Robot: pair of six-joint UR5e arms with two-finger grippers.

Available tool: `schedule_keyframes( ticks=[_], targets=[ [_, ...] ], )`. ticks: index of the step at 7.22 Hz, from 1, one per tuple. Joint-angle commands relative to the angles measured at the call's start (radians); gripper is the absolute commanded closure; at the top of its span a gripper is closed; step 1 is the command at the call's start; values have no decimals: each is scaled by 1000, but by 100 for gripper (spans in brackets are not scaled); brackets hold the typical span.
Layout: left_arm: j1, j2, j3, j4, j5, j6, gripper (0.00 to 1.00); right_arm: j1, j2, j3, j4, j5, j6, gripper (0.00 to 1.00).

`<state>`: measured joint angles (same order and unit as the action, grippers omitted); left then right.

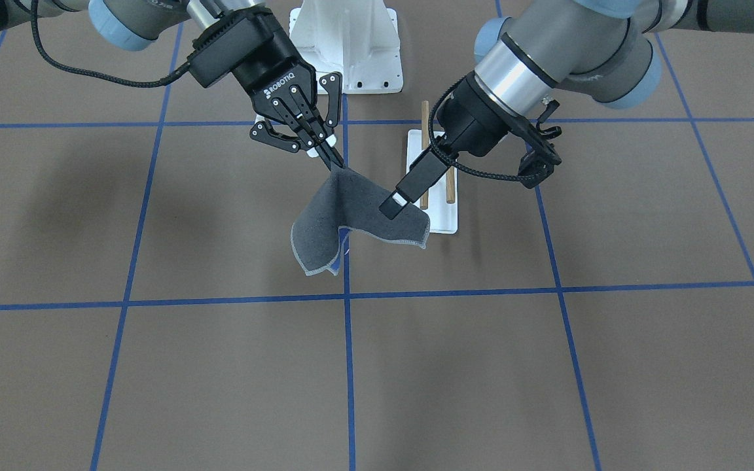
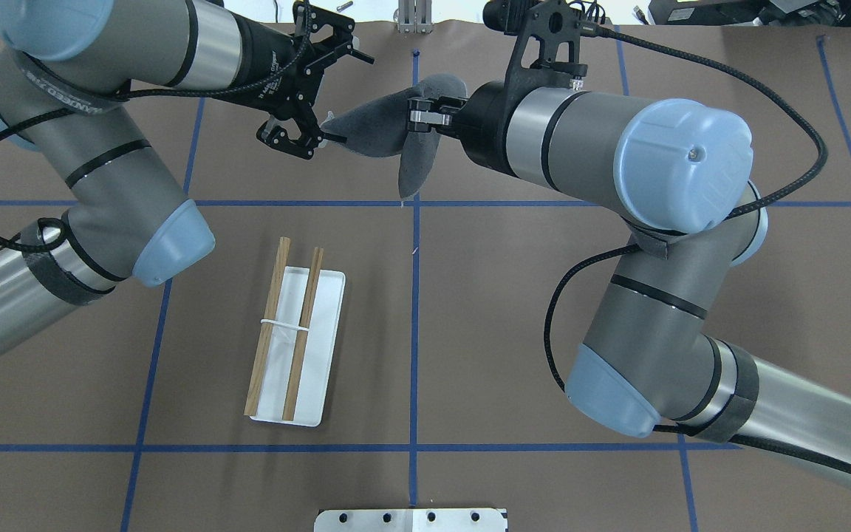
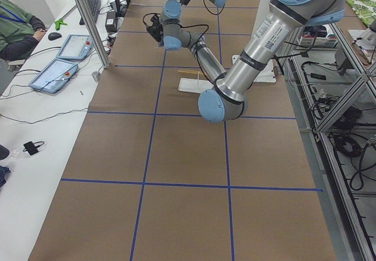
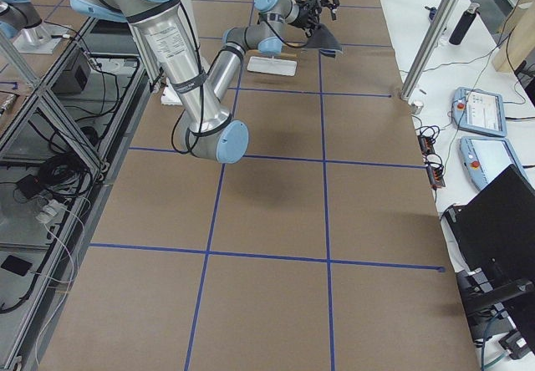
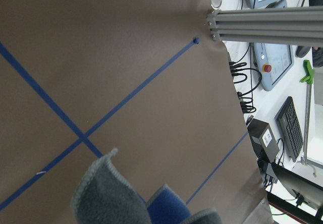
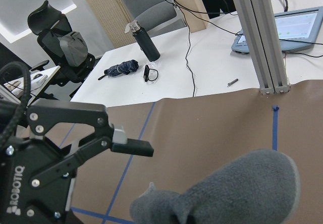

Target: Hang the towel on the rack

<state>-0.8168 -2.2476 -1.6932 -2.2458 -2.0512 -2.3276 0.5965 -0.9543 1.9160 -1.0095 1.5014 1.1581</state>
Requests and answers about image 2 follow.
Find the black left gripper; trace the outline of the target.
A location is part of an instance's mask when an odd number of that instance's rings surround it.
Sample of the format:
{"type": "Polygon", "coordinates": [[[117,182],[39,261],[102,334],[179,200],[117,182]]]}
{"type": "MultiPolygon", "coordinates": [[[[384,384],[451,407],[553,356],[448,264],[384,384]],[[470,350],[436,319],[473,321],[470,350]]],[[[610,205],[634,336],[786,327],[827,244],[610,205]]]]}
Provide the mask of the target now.
{"type": "MultiPolygon", "coordinates": [[[[322,65],[332,65],[344,56],[366,64],[374,64],[375,58],[359,49],[354,19],[310,2],[294,2],[293,15],[293,35],[250,19],[237,20],[241,36],[237,85],[260,82],[256,88],[237,94],[237,104],[307,126],[318,123],[313,105],[320,91],[322,65]]],[[[275,151],[304,160],[311,160],[324,142],[346,142],[346,136],[325,132],[317,125],[293,139],[276,122],[264,122],[257,139],[275,151]]]]}

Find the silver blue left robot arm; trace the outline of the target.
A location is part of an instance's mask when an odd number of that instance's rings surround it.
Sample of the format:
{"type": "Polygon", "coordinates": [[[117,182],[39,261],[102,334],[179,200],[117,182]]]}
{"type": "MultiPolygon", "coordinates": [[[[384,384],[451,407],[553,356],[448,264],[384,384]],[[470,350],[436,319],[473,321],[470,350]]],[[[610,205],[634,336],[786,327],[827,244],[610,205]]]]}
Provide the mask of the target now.
{"type": "Polygon", "coordinates": [[[293,4],[293,33],[219,1],[0,1],[0,142],[39,151],[75,197],[0,236],[0,355],[134,277],[162,285],[215,236],[125,105],[166,95],[266,112],[257,138],[308,160],[313,105],[359,50],[355,21],[293,4]]]}

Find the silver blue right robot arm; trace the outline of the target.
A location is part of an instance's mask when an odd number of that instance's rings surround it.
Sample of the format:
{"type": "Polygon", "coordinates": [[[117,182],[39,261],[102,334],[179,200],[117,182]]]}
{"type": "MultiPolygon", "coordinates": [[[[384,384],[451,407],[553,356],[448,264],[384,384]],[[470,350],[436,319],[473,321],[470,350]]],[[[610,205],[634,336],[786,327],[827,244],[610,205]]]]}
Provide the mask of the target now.
{"type": "Polygon", "coordinates": [[[630,437],[669,431],[770,452],[851,491],[851,398],[702,328],[729,270],[759,249],[752,134],[692,100],[537,88],[507,110],[503,85],[472,98],[414,97],[406,120],[467,144],[504,127],[505,171],[621,216],[625,253],[564,380],[582,413],[630,437]]]}

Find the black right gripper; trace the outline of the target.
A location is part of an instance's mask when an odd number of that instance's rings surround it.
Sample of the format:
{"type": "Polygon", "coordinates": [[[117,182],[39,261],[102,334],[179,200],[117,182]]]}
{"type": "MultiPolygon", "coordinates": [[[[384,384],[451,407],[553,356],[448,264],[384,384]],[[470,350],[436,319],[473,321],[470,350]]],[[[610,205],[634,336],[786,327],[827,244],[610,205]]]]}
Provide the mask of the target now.
{"type": "Polygon", "coordinates": [[[456,138],[473,163],[513,174],[506,156],[505,127],[510,120],[506,94],[503,81],[490,81],[468,98],[409,98],[406,131],[436,131],[456,138]]]}

